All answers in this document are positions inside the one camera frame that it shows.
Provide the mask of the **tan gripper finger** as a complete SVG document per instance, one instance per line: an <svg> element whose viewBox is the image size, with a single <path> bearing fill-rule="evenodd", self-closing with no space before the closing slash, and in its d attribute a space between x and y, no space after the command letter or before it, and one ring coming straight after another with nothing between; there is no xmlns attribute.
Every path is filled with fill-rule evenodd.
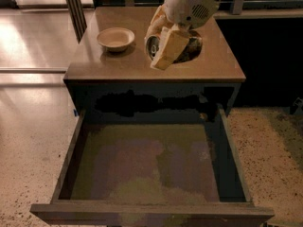
<svg viewBox="0 0 303 227"><path fill-rule="evenodd" d="M189 33L177 25L163 27L160 33L159 49L151 62L151 67L166 70L181 55L189 42Z"/></svg>
<svg viewBox="0 0 303 227"><path fill-rule="evenodd" d="M151 19L151 23L148 27L145 38L148 39L150 36L160 33L163 26L171 28L172 23L167 18L167 15L164 11L164 6L161 5L157 8Z"/></svg>

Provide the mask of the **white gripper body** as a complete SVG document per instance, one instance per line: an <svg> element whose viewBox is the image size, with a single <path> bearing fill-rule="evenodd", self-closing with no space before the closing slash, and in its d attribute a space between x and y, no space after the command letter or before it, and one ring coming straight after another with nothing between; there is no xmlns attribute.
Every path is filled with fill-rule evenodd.
<svg viewBox="0 0 303 227"><path fill-rule="evenodd" d="M219 9L221 0L164 0L167 19L190 28L203 26Z"/></svg>

